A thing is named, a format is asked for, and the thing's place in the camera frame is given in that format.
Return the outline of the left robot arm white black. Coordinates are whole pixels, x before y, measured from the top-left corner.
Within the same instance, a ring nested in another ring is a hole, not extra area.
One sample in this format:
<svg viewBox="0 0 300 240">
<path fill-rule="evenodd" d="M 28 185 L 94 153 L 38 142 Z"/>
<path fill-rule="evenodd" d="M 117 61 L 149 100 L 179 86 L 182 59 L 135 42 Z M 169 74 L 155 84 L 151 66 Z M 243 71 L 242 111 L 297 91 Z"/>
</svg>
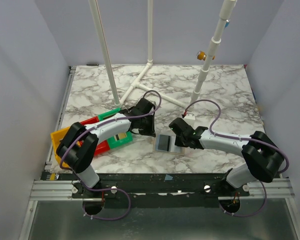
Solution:
<svg viewBox="0 0 300 240">
<path fill-rule="evenodd" d="M 122 109 L 94 124 L 73 123 L 60 140 L 55 153 L 84 183 L 83 191 L 91 198 L 101 191 L 100 177 L 91 163 L 97 146 L 121 133 L 138 130 L 143 136 L 155 137 L 156 106 L 144 97 L 128 109 Z"/>
</svg>

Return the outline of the beige card holder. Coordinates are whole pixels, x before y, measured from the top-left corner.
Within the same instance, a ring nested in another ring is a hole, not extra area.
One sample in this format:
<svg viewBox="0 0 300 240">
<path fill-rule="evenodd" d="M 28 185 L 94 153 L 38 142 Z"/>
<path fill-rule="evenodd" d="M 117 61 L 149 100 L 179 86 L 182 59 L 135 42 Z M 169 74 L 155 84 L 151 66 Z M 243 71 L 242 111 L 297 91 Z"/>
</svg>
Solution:
<svg viewBox="0 0 300 240">
<path fill-rule="evenodd" d="M 153 142 L 153 152 L 184 156 L 185 149 L 175 145 L 176 136 L 158 134 Z"/>
</svg>

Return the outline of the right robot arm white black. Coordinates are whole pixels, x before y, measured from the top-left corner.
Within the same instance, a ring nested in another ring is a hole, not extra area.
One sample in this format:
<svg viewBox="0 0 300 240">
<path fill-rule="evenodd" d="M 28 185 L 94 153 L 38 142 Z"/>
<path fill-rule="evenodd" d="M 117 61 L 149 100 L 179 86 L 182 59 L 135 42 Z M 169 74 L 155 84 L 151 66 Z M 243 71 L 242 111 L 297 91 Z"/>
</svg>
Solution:
<svg viewBox="0 0 300 240">
<path fill-rule="evenodd" d="M 194 129 L 181 117 L 173 120 L 169 128 L 176 135 L 175 145 L 178 147 L 218 150 L 244 159 L 244 164 L 228 170 L 221 180 L 220 191 L 226 196 L 233 195 L 250 182 L 271 183 L 284 161 L 277 146 L 261 131 L 243 137 L 212 133 L 204 126 Z"/>
</svg>

